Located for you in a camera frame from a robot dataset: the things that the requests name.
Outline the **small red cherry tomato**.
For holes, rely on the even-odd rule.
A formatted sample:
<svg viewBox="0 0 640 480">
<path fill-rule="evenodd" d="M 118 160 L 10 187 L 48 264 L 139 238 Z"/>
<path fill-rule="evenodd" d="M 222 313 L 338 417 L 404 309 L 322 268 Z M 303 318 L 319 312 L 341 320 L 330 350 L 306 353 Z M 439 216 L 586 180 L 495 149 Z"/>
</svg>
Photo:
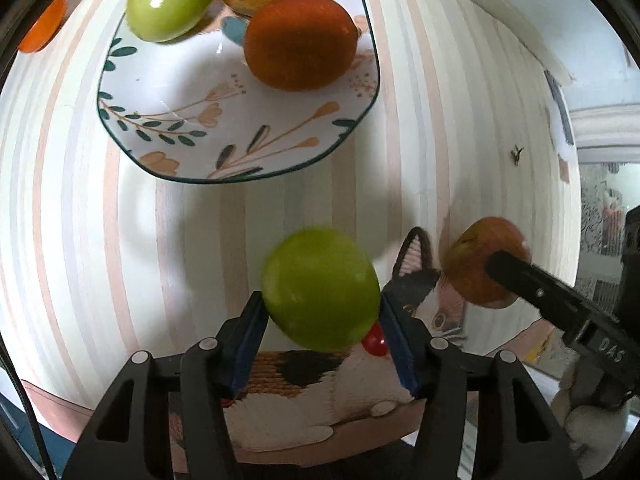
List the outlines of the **small red cherry tomato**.
<svg viewBox="0 0 640 480">
<path fill-rule="evenodd" d="M 378 323 L 374 323 L 370 330 L 366 333 L 360 344 L 365 352 L 368 352 L 371 356 L 377 356 L 382 358 L 388 355 L 388 345 L 382 330 L 382 327 Z"/>
</svg>

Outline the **large orange fruit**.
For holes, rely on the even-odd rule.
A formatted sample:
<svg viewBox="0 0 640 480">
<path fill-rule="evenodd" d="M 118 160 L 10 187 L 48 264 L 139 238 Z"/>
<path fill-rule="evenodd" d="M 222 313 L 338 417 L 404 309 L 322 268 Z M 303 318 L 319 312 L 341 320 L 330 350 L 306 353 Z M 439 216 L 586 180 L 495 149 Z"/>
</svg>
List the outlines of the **large orange fruit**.
<svg viewBox="0 0 640 480">
<path fill-rule="evenodd" d="M 270 88 L 318 90 L 354 62 L 359 29 L 334 0 L 274 0 L 250 19 L 244 40 L 252 74 Z"/>
</svg>

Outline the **small orange tomato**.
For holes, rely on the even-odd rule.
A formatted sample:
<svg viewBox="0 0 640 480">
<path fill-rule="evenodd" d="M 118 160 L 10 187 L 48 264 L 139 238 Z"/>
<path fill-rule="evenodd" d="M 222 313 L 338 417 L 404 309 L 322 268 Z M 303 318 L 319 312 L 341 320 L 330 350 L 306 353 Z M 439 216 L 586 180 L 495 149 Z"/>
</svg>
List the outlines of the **small orange tomato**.
<svg viewBox="0 0 640 480">
<path fill-rule="evenodd" d="M 41 50 L 60 28 L 66 12 L 66 0 L 53 0 L 21 41 L 18 50 L 34 53 Z"/>
</svg>

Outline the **small green fruit stem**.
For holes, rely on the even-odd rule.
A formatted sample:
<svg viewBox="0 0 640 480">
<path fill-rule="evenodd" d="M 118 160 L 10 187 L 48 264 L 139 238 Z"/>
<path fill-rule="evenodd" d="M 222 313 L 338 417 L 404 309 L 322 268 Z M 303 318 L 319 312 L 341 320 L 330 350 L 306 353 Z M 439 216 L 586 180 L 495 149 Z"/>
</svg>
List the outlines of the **small green fruit stem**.
<svg viewBox="0 0 640 480">
<path fill-rule="evenodd" d="M 517 145 L 515 145 L 514 149 L 510 151 L 512 162 L 515 167 L 517 167 L 521 161 L 522 151 L 524 151 L 524 148 L 519 148 Z"/>
</svg>

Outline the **striped cat placemat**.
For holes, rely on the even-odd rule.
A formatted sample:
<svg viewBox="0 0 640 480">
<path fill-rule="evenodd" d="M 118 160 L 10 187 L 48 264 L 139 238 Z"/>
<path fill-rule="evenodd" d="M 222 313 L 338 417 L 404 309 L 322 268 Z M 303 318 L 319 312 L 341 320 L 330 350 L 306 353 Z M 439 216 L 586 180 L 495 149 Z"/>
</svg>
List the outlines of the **striped cat placemat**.
<svg viewBox="0 0 640 480">
<path fill-rule="evenodd" d="M 550 326 L 482 275 L 510 250 L 573 283 L 562 93 L 501 0 L 201 9 L 145 42 L 128 0 L 53 0 L 1 91 L 1 333 L 70 440 L 127 361 L 267 326 L 222 411 L 242 462 L 314 465 L 411 434 L 423 404 L 380 299 L 447 347 Z"/>
</svg>

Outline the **floral white ceramic plate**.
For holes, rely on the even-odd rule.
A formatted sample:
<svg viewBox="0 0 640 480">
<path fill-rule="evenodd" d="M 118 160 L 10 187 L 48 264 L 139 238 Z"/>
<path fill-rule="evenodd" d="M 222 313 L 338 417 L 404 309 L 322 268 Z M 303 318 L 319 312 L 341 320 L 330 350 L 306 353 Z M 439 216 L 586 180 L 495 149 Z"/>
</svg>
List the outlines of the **floral white ceramic plate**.
<svg viewBox="0 0 640 480">
<path fill-rule="evenodd" d="M 214 0 L 209 28 L 168 44 L 139 39 L 120 21 L 96 107 L 106 132 L 137 166 L 182 183 L 243 182 L 318 162 L 369 113 L 380 66 L 364 0 L 334 0 L 359 29 L 349 70 L 328 86 L 271 89 L 247 67 L 248 21 Z"/>
</svg>

